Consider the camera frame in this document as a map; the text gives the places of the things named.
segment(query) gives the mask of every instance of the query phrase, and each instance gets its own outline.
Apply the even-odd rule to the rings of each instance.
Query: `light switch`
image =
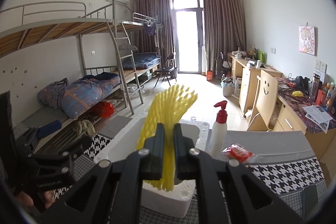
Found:
[[[320,66],[321,66],[321,61],[316,59],[315,60],[315,69],[320,70]]]
[[[327,71],[326,63],[321,62],[320,71],[324,73]]]

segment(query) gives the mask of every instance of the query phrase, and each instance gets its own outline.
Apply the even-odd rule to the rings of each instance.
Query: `wooden chair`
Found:
[[[252,115],[247,131],[269,131],[269,123],[278,97],[278,81],[265,71],[260,72],[260,80],[254,99]]]
[[[168,75],[167,75],[170,72],[173,72],[174,77],[175,77],[175,83],[177,82],[176,75],[174,73],[174,69],[175,69],[175,67],[174,67],[175,55],[176,55],[176,52],[173,52],[170,56],[168,56],[168,58],[166,59],[164,65],[163,65],[163,67],[162,68],[158,68],[157,70],[155,70],[156,73],[159,73],[159,76],[157,78],[157,81],[156,81],[154,87],[156,87],[156,85],[157,85],[157,83],[159,81],[159,78],[160,78],[160,76],[161,76],[161,74],[163,72],[164,72],[165,75],[163,76],[162,82],[164,81],[164,79],[166,77],[167,80],[168,80],[168,83],[170,85],[170,82],[169,82],[169,79],[168,79]]]

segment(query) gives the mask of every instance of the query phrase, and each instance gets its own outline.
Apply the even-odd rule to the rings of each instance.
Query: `smiley face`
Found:
[[[266,81],[265,81],[265,85],[264,85],[264,93],[265,93],[265,95],[268,94],[268,91],[265,90],[266,85],[267,85],[267,87],[269,87],[269,83],[266,83]]]

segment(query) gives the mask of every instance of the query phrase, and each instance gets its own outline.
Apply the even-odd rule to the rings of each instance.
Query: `cartoon poster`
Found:
[[[315,30],[313,26],[299,27],[299,51],[315,55]]]

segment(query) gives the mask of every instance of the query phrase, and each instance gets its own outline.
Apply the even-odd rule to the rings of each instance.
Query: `black chair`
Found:
[[[158,81],[159,81],[159,79],[160,79],[160,76],[161,76],[161,74],[162,74],[163,72],[164,72],[164,74],[165,74],[165,76],[166,76],[166,78],[167,78],[167,80],[168,80],[168,83],[169,83],[169,79],[168,79],[167,74],[170,73],[170,72],[173,72],[173,75],[174,75],[174,77],[175,77],[175,82],[177,82],[177,80],[176,80],[176,75],[175,75],[175,73],[174,73],[174,69],[175,69],[175,67],[173,66],[173,64],[174,64],[174,60],[175,60],[175,55],[176,55],[176,52],[173,52],[170,56],[168,56],[168,58],[166,59],[166,62],[165,62],[164,65],[163,65],[163,67],[162,67],[162,68],[158,68],[157,70],[155,70],[156,73],[159,72],[160,74],[159,74],[159,77],[157,78],[157,81],[156,81],[154,87],[156,87],[156,85],[157,85],[157,83],[158,83]]]

